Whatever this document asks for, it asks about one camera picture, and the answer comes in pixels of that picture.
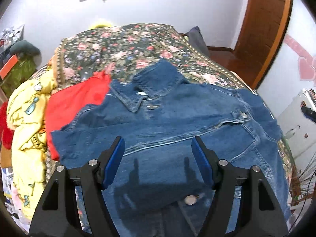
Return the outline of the green box with orange lid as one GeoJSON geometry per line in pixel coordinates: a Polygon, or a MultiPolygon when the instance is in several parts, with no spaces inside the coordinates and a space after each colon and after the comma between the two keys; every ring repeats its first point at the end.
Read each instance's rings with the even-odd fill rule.
{"type": "Polygon", "coordinates": [[[11,56],[1,69],[1,90],[9,98],[13,91],[28,80],[35,71],[36,64],[32,58],[11,56]]]}

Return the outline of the red fluffy fabric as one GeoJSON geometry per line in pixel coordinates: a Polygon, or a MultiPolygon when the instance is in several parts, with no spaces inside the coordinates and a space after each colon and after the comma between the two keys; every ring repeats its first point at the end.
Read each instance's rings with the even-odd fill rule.
{"type": "Polygon", "coordinates": [[[1,105],[1,114],[0,114],[1,143],[6,149],[11,149],[14,131],[9,129],[7,125],[7,106],[8,106],[7,101],[1,105]]]}

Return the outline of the blue jeans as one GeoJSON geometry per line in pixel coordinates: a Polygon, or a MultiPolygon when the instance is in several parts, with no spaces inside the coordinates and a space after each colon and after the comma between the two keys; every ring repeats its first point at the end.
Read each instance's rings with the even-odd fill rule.
{"type": "MultiPolygon", "coordinates": [[[[233,166],[259,166],[271,184],[285,217],[289,185],[278,144],[215,148],[233,166]]],[[[102,191],[120,236],[197,236],[214,197],[200,174],[191,141],[128,150],[114,182],[102,191]]]]}

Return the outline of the white cabinet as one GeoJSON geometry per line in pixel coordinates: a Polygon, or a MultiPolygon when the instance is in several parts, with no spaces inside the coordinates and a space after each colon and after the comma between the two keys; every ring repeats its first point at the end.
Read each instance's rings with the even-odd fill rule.
{"type": "Polygon", "coordinates": [[[314,99],[309,90],[304,88],[277,118],[300,173],[306,171],[315,160],[315,123],[302,113],[302,102],[315,110],[314,99]]]}

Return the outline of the yellow cartoon print blanket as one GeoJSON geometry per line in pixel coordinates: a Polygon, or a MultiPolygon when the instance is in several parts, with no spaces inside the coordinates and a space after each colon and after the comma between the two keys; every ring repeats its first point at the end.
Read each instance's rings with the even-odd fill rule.
{"type": "Polygon", "coordinates": [[[7,126],[14,131],[11,146],[13,184],[22,213],[32,219],[46,185],[46,107],[57,87],[53,69],[22,83],[10,96],[7,126]]]}

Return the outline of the floral bedspread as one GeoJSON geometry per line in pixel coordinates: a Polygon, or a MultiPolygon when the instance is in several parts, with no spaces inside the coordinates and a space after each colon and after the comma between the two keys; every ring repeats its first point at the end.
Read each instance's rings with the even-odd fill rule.
{"type": "Polygon", "coordinates": [[[55,51],[60,90],[105,71],[123,83],[160,59],[176,66],[190,82],[224,88],[247,88],[236,74],[194,49],[174,27],[138,23],[101,27],[61,40],[55,51]]]}

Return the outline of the red garment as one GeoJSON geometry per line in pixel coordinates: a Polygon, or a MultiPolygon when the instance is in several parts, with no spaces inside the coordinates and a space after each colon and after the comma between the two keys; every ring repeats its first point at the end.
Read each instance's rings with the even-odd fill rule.
{"type": "Polygon", "coordinates": [[[89,79],[62,89],[49,99],[46,107],[47,145],[51,159],[59,160],[51,133],[69,124],[76,114],[87,104],[100,105],[109,91],[110,75],[96,72],[89,79]]]}

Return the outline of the pink heart wall decoration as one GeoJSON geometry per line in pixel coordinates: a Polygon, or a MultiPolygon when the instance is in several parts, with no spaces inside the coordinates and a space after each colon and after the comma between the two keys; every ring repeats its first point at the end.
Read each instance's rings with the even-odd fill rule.
{"type": "Polygon", "coordinates": [[[286,34],[283,42],[298,55],[300,80],[312,81],[315,86],[315,56],[303,48],[294,38],[286,34]]]}

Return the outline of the brown wooden door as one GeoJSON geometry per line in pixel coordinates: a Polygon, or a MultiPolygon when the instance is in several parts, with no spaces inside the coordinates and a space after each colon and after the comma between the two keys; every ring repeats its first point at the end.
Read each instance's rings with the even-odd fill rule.
{"type": "Polygon", "coordinates": [[[270,68],[289,22],[292,0],[248,0],[234,54],[245,63],[243,80],[256,89],[270,68]]]}

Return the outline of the dark grey bag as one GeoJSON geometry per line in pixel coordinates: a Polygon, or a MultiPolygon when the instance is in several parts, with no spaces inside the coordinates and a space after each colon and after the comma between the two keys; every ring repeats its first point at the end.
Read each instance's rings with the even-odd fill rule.
{"type": "Polygon", "coordinates": [[[194,49],[209,58],[210,53],[208,47],[198,26],[193,27],[185,35],[189,38],[189,44],[194,47],[194,49]]]}

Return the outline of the blue denim jacket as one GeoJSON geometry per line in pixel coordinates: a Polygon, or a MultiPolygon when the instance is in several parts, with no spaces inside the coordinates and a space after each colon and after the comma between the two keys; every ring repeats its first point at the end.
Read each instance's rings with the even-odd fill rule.
{"type": "Polygon", "coordinates": [[[279,202],[287,202],[277,150],[282,132],[261,97],[247,89],[192,84],[161,60],[129,84],[112,81],[102,104],[85,106],[52,133],[68,168],[99,157],[117,136],[125,140],[125,153],[103,193],[112,209],[164,207],[205,188],[191,152],[195,136],[235,166],[260,166],[279,202]]]}

